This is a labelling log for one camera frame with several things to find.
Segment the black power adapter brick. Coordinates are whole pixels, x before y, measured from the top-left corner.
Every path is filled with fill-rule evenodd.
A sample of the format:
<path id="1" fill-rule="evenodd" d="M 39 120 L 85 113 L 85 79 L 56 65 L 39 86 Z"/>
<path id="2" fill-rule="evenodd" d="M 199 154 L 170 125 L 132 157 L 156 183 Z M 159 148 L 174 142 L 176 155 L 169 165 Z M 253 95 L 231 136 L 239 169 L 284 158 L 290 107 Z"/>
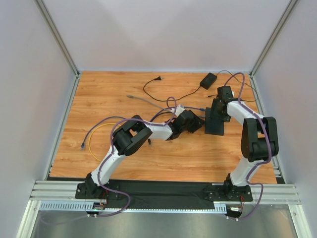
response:
<path id="1" fill-rule="evenodd" d="M 209 72 L 200 82 L 200 87 L 208 90 L 214 82 L 217 80 L 217 76 Z"/>

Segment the black network switch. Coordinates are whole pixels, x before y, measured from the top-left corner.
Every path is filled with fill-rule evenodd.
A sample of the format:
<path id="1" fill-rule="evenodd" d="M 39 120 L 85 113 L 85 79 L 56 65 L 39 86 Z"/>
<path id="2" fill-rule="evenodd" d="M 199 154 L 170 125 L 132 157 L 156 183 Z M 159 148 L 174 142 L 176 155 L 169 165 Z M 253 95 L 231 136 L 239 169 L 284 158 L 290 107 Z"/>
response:
<path id="1" fill-rule="evenodd" d="M 210 118 L 211 108 L 205 111 L 205 134 L 224 136 L 224 122 Z"/>

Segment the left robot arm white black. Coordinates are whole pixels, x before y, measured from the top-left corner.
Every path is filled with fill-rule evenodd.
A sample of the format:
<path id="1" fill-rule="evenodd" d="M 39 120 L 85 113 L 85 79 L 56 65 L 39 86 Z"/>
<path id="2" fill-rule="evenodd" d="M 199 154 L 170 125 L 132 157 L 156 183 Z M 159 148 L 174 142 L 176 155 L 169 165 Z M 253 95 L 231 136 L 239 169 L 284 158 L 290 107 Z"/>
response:
<path id="1" fill-rule="evenodd" d="M 110 133 L 110 148 L 95 170 L 88 173 L 84 182 L 77 185 L 75 198 L 104 199 L 110 176 L 128 156 L 136 153 L 149 139 L 174 140 L 183 132 L 194 133 L 205 121 L 191 110 L 173 115 L 167 122 L 155 123 L 143 120 L 139 115 L 123 119 Z"/>

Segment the aluminium frame post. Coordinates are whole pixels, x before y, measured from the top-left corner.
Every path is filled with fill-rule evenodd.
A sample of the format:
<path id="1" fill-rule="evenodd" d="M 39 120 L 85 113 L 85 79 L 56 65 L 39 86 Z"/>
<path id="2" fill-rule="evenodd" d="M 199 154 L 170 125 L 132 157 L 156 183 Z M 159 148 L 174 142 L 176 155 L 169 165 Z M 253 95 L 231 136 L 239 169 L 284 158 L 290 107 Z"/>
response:
<path id="1" fill-rule="evenodd" d="M 70 66 L 73 73 L 78 76 L 80 74 L 80 71 L 78 67 L 76 66 L 69 50 L 67 49 L 67 46 L 62 39 L 62 36 L 53 20 L 53 17 L 51 16 L 48 7 L 46 6 L 45 2 L 43 0 L 34 0 L 35 4 L 37 5 L 44 21 L 46 22 L 48 28 L 50 29 L 54 39 L 56 40 L 56 43 L 58 44 L 60 50 L 62 51 L 62 54 L 64 55 L 68 65 Z"/>
<path id="2" fill-rule="evenodd" d="M 274 45 L 275 41 L 277 40 L 279 34 L 281 33 L 284 25 L 286 24 L 288 18 L 290 17 L 290 15 L 292 14 L 295 6 L 297 5 L 299 1 L 298 0 L 290 0 L 285 8 L 285 10 L 283 11 L 280 19 L 278 20 L 274 30 L 272 31 L 269 39 L 267 40 L 263 50 L 261 51 L 254 67 L 252 68 L 252 70 L 250 71 L 250 75 L 251 77 L 255 76 L 257 71 L 259 70 L 260 66 L 262 65 L 264 59 L 266 58 L 267 54 L 269 53 L 270 49 L 272 48 L 272 46 Z"/>

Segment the right aluminium frame post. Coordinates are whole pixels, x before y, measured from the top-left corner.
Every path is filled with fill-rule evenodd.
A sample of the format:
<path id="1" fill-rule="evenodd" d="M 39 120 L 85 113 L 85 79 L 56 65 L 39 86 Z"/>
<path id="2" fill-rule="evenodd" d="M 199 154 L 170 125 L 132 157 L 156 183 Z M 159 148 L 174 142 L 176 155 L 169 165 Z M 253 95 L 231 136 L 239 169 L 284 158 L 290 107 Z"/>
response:
<path id="1" fill-rule="evenodd" d="M 286 24 L 288 18 L 290 17 L 290 15 L 292 14 L 295 6 L 297 5 L 299 1 L 298 0 L 290 0 L 285 8 L 285 10 L 283 11 L 280 19 L 278 20 L 274 30 L 272 31 L 269 39 L 267 40 L 263 50 L 261 51 L 254 67 L 252 68 L 252 70 L 250 71 L 250 75 L 251 77 L 255 76 L 257 71 L 259 70 L 260 66 L 262 65 L 264 59 L 266 58 L 267 54 L 269 53 L 270 49 L 272 48 L 272 46 L 274 45 L 275 41 L 277 40 L 279 34 L 281 33 L 284 25 Z"/>

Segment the left aluminium frame post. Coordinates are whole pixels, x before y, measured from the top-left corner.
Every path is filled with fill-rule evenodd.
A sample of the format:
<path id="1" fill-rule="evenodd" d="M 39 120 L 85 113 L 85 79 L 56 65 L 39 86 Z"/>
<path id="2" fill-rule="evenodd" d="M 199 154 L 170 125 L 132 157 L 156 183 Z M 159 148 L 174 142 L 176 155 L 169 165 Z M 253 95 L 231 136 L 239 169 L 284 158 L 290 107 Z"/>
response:
<path id="1" fill-rule="evenodd" d="M 56 43 L 58 44 L 60 50 L 62 51 L 62 54 L 64 55 L 68 65 L 70 66 L 73 73 L 78 76 L 80 74 L 80 71 L 78 67 L 76 66 L 69 50 L 67 49 L 67 46 L 62 39 L 62 36 L 53 20 L 53 17 L 51 16 L 48 7 L 46 6 L 45 2 L 43 0 L 34 0 L 35 4 L 37 5 L 44 21 L 46 22 L 48 28 L 50 29 L 54 39 L 56 40 Z"/>

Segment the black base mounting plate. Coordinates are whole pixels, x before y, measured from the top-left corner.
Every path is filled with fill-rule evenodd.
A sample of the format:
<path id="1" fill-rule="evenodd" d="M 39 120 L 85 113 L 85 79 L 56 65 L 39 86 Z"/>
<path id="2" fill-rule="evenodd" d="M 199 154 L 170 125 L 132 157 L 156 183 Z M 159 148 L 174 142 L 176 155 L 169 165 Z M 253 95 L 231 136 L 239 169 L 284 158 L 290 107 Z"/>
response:
<path id="1" fill-rule="evenodd" d="M 146 181 L 111 179 L 104 199 L 108 204 L 129 206 L 129 204 L 149 205 L 183 205 L 206 204 L 207 202 L 237 202 L 253 201 L 252 192 L 238 199 L 227 199 L 222 194 L 223 183 L 180 182 L 180 181 Z"/>

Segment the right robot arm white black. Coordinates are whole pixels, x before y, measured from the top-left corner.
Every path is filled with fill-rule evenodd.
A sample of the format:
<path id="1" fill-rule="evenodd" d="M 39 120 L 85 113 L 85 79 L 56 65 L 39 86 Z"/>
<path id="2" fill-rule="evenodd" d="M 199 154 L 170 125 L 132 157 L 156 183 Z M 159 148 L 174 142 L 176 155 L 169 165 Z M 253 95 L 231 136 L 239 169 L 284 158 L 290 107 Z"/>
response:
<path id="1" fill-rule="evenodd" d="M 235 118 L 242 125 L 242 158 L 237 167 L 229 173 L 222 187 L 227 199 L 238 199 L 250 192 L 249 179 L 258 168 L 269 163 L 278 154 L 276 119 L 264 117 L 249 108 L 243 101 L 227 102 L 214 99 L 209 117 L 211 134 L 224 135 L 224 123 Z"/>

